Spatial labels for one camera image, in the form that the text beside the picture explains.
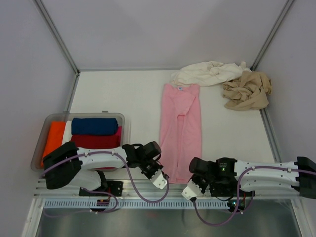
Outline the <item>pink t shirt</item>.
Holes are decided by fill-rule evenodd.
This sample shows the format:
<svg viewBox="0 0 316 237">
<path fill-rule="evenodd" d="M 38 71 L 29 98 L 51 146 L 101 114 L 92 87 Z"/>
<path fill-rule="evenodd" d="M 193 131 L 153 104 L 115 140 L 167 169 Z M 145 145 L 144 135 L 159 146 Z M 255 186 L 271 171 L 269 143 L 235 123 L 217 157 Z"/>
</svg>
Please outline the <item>pink t shirt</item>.
<svg viewBox="0 0 316 237">
<path fill-rule="evenodd" d="M 173 87 L 165 84 L 161 101 L 160 163 L 170 183 L 185 184 L 189 165 L 202 156 L 200 86 Z"/>
</svg>

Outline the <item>beige tan t shirt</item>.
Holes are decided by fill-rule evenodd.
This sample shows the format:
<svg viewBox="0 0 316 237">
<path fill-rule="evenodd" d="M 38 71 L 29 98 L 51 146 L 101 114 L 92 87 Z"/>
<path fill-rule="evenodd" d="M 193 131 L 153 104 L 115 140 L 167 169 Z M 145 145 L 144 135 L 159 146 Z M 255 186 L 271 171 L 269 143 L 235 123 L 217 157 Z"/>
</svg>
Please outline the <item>beige tan t shirt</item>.
<svg viewBox="0 0 316 237">
<path fill-rule="evenodd" d="M 272 83 L 263 72 L 242 72 L 241 76 L 223 83 L 224 107 L 234 111 L 260 110 L 268 106 Z"/>
</svg>

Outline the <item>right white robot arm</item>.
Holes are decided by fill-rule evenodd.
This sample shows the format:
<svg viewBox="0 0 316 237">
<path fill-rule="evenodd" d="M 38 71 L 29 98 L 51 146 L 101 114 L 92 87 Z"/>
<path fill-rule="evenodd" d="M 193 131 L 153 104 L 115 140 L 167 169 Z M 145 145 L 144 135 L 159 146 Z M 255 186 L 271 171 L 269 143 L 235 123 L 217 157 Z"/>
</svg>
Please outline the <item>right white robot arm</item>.
<svg viewBox="0 0 316 237">
<path fill-rule="evenodd" d="M 259 193 L 316 197 L 316 164 L 307 157 L 284 163 L 255 163 L 234 158 L 193 158 L 192 176 L 182 191 L 187 200 L 204 194 L 214 198 L 250 197 Z"/>
</svg>

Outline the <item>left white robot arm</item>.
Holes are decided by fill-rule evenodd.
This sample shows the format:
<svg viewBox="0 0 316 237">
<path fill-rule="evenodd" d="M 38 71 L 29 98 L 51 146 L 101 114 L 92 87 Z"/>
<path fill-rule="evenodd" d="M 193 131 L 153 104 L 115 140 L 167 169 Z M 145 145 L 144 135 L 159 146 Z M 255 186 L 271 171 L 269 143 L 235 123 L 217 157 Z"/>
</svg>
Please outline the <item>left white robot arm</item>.
<svg viewBox="0 0 316 237">
<path fill-rule="evenodd" d="M 159 163 L 160 156 L 161 149 L 155 141 L 100 150 L 85 149 L 67 142 L 43 158 L 42 176 L 49 190 L 72 185 L 101 196 L 108 189 L 102 169 L 139 168 L 155 187 L 163 189 L 167 180 Z"/>
</svg>

